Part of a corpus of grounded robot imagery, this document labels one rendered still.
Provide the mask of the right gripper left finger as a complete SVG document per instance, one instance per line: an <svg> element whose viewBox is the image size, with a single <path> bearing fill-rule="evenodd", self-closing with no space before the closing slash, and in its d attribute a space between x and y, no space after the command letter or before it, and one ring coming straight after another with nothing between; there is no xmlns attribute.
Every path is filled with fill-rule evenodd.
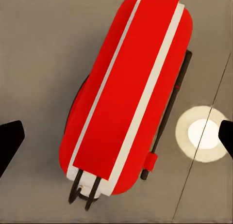
<svg viewBox="0 0 233 224"><path fill-rule="evenodd" d="M20 120L0 126L0 177L25 139Z"/></svg>

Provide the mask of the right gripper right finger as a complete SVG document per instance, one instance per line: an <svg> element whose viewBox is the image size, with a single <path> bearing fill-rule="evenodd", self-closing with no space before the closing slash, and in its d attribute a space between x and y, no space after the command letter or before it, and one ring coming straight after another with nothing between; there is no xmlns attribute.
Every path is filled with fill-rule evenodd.
<svg viewBox="0 0 233 224"><path fill-rule="evenodd" d="M218 138L233 158L233 122L227 120L221 122Z"/></svg>

